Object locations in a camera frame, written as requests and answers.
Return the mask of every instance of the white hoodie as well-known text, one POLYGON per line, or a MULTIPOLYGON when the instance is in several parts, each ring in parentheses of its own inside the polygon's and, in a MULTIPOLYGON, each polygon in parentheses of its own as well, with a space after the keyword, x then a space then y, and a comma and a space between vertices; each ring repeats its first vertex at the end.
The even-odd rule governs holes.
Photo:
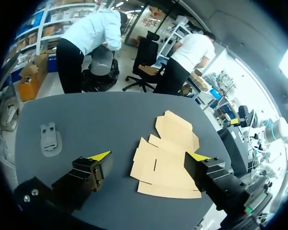
POLYGON ((90 14, 75 22, 61 38, 64 38, 85 55, 107 41, 108 48, 116 51, 121 48, 120 13, 105 9, 90 14))

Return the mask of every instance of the person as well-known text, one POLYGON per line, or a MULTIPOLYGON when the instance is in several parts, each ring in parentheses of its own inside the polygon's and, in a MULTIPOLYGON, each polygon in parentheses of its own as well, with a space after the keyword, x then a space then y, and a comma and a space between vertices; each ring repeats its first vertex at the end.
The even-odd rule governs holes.
POLYGON ((121 31, 127 15, 109 9, 90 14, 75 22, 57 45, 57 66, 64 93, 81 92, 81 65, 85 55, 107 42, 111 51, 121 48, 121 31))
POLYGON ((175 43, 174 54, 168 60, 154 93, 178 95, 194 68, 207 66, 215 57, 215 40, 216 37, 206 31, 204 34, 189 34, 175 43))

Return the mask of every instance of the office chair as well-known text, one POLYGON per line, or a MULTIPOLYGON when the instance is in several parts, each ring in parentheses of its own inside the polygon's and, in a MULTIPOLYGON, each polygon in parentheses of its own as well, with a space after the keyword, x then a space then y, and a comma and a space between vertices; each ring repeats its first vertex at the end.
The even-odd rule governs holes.
POLYGON ((127 89, 130 89, 131 87, 136 85, 142 87, 144 92, 146 92, 146 87, 154 90, 154 87, 151 86, 149 83, 157 84, 161 78, 161 72, 166 66, 164 63, 161 63, 162 67, 157 73, 154 73, 154 75, 148 74, 148 72, 153 73, 154 71, 156 71, 156 69, 150 66, 155 64, 157 61, 158 44, 154 41, 158 41, 159 38, 159 35, 148 31, 146 38, 140 39, 138 52, 132 70, 132 73, 138 75, 140 79, 132 76, 127 76, 126 81, 132 79, 135 81, 135 83, 126 86, 122 89, 123 91, 126 91, 127 89))

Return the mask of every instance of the black pants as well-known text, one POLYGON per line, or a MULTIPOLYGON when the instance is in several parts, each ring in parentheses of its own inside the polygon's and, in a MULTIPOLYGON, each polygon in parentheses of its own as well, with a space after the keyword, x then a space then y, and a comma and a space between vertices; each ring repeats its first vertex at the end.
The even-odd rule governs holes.
POLYGON ((64 93, 81 92, 84 55, 70 41, 61 38, 57 46, 58 72, 64 93))
POLYGON ((177 61, 170 58, 154 93, 178 95, 189 75, 177 61))

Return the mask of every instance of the metal bracket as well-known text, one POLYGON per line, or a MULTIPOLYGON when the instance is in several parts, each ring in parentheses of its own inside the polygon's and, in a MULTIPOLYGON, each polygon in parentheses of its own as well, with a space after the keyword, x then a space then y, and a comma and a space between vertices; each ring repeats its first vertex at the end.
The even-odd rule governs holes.
POLYGON ((58 155, 62 150, 62 138, 56 130, 54 122, 50 122, 48 126, 41 125, 41 140, 42 153, 46 157, 58 155))

